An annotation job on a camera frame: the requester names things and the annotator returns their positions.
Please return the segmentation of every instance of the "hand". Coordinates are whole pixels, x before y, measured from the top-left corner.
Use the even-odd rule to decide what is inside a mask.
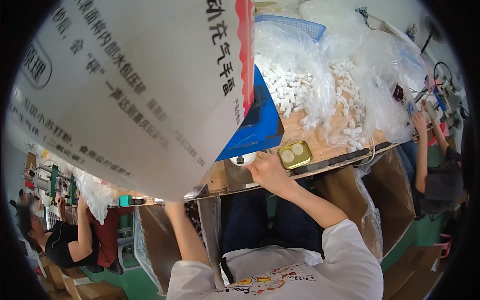
[[[78,209],[81,210],[81,211],[87,211],[87,209],[88,209],[88,204],[87,204],[87,202],[85,202],[85,200],[82,196],[82,193],[80,193],[80,195],[78,197]]]
[[[295,183],[289,179],[282,168],[280,158],[264,152],[259,153],[255,160],[243,168],[250,171],[253,181],[277,196],[282,197]]]
[[[419,133],[420,138],[426,138],[427,120],[421,112],[416,112],[413,115],[413,123],[415,124],[415,128],[417,128],[417,132]]]
[[[65,213],[65,205],[67,201],[63,197],[57,197],[55,199],[55,202],[57,203],[57,208],[59,209],[60,214]]]
[[[176,218],[181,216],[186,216],[185,214],[185,203],[180,202],[166,202],[165,203],[165,214],[167,214],[170,221],[173,221]]]

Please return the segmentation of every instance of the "cardboard box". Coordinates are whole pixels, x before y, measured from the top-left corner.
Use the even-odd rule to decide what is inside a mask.
[[[77,286],[92,283],[92,281],[80,268],[63,269],[62,272],[62,280],[67,288],[67,292],[72,296],[73,300],[81,300]]]
[[[107,281],[82,284],[77,291],[82,300],[128,300],[123,289]]]
[[[52,300],[72,300],[72,297],[65,290],[59,290],[57,292],[49,292],[48,295]]]
[[[362,178],[365,188],[380,212],[383,248],[373,222],[362,224],[368,205],[356,181],[353,166],[314,177],[313,193],[343,210],[358,227],[372,254],[381,259],[395,247],[415,218],[410,183],[396,149],[387,150]]]
[[[53,290],[57,292],[58,290],[66,289],[65,285],[63,284],[63,273],[60,267],[58,267],[44,255],[40,257],[40,262],[45,270],[45,274],[47,275],[47,281],[52,285]]]
[[[422,300],[436,285],[440,247],[411,246],[407,253],[384,274],[384,300]]]

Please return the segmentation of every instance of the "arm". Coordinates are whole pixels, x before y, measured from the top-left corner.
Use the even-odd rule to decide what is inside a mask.
[[[289,179],[278,156],[262,153],[251,165],[244,167],[252,173],[253,181],[277,196],[296,204],[321,227],[328,228],[348,219],[338,207],[310,193]]]
[[[42,210],[42,196],[38,195],[38,203],[36,204],[36,211],[41,211]]]
[[[165,213],[175,231],[181,258],[184,261],[201,262],[210,267],[205,246],[185,214],[184,207],[183,202],[167,202],[165,205]]]
[[[60,221],[68,222],[67,215],[65,214],[65,205],[67,201],[65,200],[65,198],[59,197],[55,199],[55,202],[57,203],[57,208],[59,209]]]
[[[438,141],[438,145],[440,146],[440,149],[444,154],[444,156],[446,156],[448,143],[444,137],[442,129],[440,129],[440,126],[438,125],[437,121],[435,121],[434,119],[432,119],[432,126],[433,126],[433,133],[435,133],[435,137],[437,138],[437,141]]]
[[[68,249],[74,262],[86,258],[93,252],[92,229],[88,223],[87,209],[88,205],[80,193],[78,199],[78,241],[73,241],[68,244]]]
[[[428,137],[427,137],[427,121],[421,112],[415,113],[413,122],[419,134],[419,153],[417,158],[417,177],[415,178],[415,187],[417,190],[425,194],[425,185],[428,175]]]

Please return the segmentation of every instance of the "clear plastic bag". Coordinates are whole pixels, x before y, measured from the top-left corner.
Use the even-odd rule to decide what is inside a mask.
[[[374,30],[364,37],[351,60],[357,65],[351,72],[352,77],[366,99],[369,129],[365,129],[373,129],[374,122],[387,141],[409,141],[414,129],[411,118],[403,105],[392,97],[401,81],[401,57],[395,40],[386,32]]]
[[[148,277],[150,277],[152,282],[156,285],[159,290],[158,293],[163,294],[160,282],[158,281],[158,278],[153,271],[152,263],[148,258],[147,248],[145,245],[145,232],[142,228],[142,220],[138,209],[139,208],[136,207],[133,212],[133,250],[135,251],[135,259],[142,266],[142,269],[145,271]]]
[[[114,198],[115,190],[110,188],[98,177],[95,177],[77,167],[69,164],[65,160],[48,152],[46,157],[39,160],[40,163],[51,165],[54,163],[59,167],[59,171],[67,176],[73,174],[77,183],[77,188],[82,192],[83,198],[90,208],[95,219],[103,225],[108,213],[108,206],[118,206],[118,199]]]
[[[355,183],[359,189],[360,194],[365,199],[365,202],[368,205],[367,211],[363,214],[361,218],[361,227],[362,232],[365,231],[366,224],[371,224],[373,230],[375,231],[376,239],[373,240],[373,245],[370,246],[370,251],[377,258],[378,263],[380,264],[383,260],[383,248],[384,248],[384,239],[382,234],[381,220],[380,220],[380,211],[375,207],[372,197],[367,191],[365,184],[362,181],[362,177],[368,175],[372,169],[372,166],[382,158],[383,155],[377,155],[374,157],[373,161],[362,165],[355,169]]]
[[[282,16],[294,19],[301,19],[299,15],[299,5],[292,3],[273,4],[257,12],[257,16],[267,14],[271,16]]]
[[[432,78],[433,74],[429,74],[418,48],[412,47],[410,43],[397,36],[392,37],[396,41],[401,57],[401,79],[408,87],[415,91],[421,91],[425,86],[425,77],[429,75]]]
[[[337,1],[305,2],[300,5],[300,16],[327,27],[320,44],[332,62],[346,60],[370,32],[361,14]]]
[[[254,49],[284,70],[304,69],[317,80],[318,88],[309,109],[305,131],[328,124],[335,113],[335,81],[325,53],[298,28],[273,22],[255,24]]]

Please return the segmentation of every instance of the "wall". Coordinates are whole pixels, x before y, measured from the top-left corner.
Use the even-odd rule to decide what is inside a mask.
[[[17,201],[18,192],[25,188],[25,180],[22,174],[25,170],[25,161],[27,154],[15,148],[8,140],[1,141],[1,174],[3,187],[7,196],[7,202],[10,200]],[[17,234],[21,236],[18,227],[16,226],[16,209],[8,203],[8,209],[12,217],[12,222],[17,230]]]

